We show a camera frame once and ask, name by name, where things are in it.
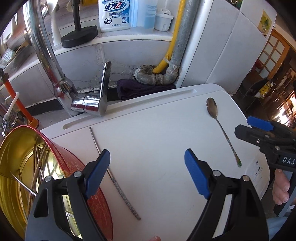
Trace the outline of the right hand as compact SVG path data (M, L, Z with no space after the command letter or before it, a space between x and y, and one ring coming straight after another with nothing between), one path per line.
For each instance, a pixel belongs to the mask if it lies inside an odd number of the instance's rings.
M273 200L275 204L281 205L286 203L290 195L288 190L290 188L290 182L285 173L281 169L276 169L274 172L275 180L273 183Z

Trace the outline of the left hand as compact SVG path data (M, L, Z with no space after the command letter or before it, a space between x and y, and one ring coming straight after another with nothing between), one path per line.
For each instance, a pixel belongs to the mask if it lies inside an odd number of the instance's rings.
M161 238L158 236L154 236L154 237L150 238L148 241L161 241Z

